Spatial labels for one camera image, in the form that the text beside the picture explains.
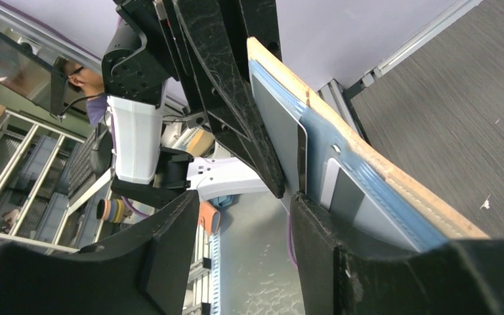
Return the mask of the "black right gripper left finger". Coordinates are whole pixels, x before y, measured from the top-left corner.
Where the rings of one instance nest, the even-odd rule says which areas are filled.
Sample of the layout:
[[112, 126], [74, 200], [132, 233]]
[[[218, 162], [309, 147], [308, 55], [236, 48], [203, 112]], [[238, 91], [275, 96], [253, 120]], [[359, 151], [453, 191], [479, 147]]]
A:
[[199, 206], [189, 190], [76, 253], [0, 241], [0, 314], [181, 314]]

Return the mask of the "grey credit card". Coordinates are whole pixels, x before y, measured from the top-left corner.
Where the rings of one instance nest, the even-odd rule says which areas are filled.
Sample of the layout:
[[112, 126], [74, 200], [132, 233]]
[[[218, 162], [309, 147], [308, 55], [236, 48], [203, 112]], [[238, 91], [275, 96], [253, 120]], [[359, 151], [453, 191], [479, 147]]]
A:
[[285, 193], [282, 204], [306, 192], [307, 132], [300, 122], [299, 100], [268, 73], [251, 74], [253, 97], [282, 168]]

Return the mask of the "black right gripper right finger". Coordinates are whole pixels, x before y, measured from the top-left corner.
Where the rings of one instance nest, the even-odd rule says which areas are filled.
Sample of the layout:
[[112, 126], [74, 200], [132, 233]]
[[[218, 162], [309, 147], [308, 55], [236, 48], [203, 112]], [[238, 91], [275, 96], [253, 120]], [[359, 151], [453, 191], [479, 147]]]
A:
[[504, 240], [412, 253], [340, 224], [304, 194], [290, 212], [307, 314], [504, 314]]

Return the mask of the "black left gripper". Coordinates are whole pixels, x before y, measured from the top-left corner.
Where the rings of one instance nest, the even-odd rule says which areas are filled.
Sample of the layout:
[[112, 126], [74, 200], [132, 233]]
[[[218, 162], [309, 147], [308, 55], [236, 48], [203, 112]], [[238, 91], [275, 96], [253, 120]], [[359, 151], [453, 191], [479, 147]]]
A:
[[216, 139], [285, 192], [274, 147], [245, 77], [250, 37], [280, 53], [275, 1], [118, 1], [122, 24], [102, 59], [113, 109], [159, 109], [170, 79], [191, 109], [205, 109]]

